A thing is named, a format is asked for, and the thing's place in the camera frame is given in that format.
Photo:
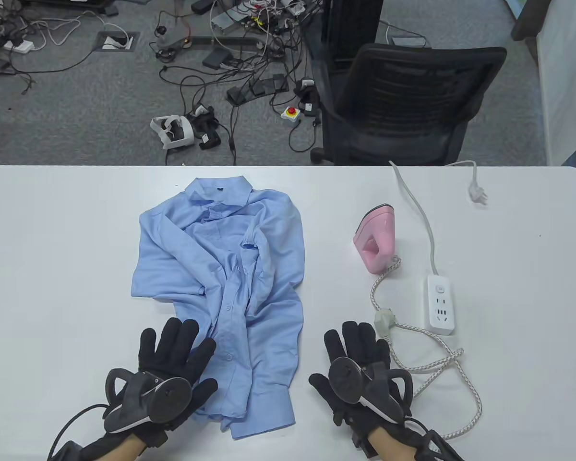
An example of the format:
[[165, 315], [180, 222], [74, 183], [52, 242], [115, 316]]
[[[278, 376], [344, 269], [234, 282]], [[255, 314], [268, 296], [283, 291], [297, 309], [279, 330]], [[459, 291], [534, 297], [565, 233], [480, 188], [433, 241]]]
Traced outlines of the person's right hand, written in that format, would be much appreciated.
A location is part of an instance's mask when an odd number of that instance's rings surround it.
[[[361, 367], [382, 362], [386, 369], [390, 368], [389, 345], [376, 337], [374, 327], [369, 323], [345, 321], [341, 327], [341, 334], [335, 329], [325, 333], [324, 343], [330, 362], [341, 356], [347, 356]], [[347, 424], [358, 437], [359, 446], [364, 451], [373, 452], [367, 437], [382, 426], [383, 419], [358, 402], [356, 404], [344, 402], [334, 393], [328, 378], [324, 375], [310, 375], [309, 383], [331, 408], [334, 424], [337, 426]]]

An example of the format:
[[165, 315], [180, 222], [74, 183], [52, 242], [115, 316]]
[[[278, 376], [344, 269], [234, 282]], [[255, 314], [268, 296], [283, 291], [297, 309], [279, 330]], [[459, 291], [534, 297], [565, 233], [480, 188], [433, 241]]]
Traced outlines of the person's left hand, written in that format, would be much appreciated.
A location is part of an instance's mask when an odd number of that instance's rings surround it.
[[138, 371], [120, 393], [110, 386], [105, 435], [82, 448], [81, 460], [136, 460], [204, 406], [218, 389], [215, 378], [202, 380], [216, 342], [206, 338], [194, 347], [198, 332], [195, 320], [174, 317], [158, 339], [154, 329], [143, 330]]

